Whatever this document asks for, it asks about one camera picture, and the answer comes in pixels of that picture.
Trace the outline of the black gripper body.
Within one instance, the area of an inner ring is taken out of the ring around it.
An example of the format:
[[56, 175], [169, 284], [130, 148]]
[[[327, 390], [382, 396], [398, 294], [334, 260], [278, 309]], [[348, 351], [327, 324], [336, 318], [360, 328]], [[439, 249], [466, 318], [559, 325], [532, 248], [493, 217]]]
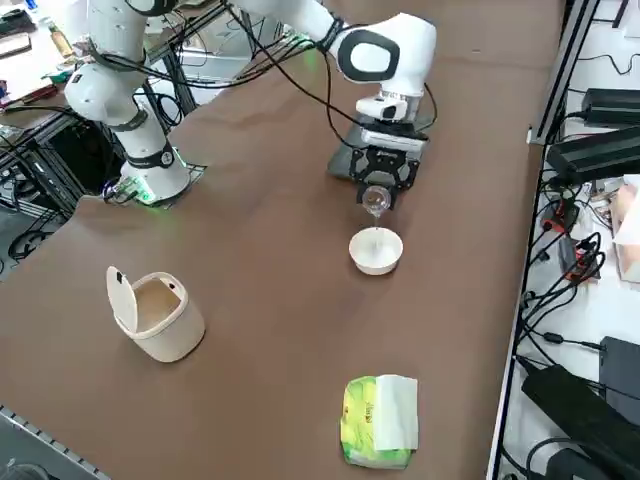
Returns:
[[377, 120], [359, 115], [349, 130], [349, 143], [352, 151], [368, 150], [369, 164], [382, 162], [390, 168], [388, 150], [409, 152], [422, 163], [429, 138], [426, 133], [418, 131], [413, 123]]

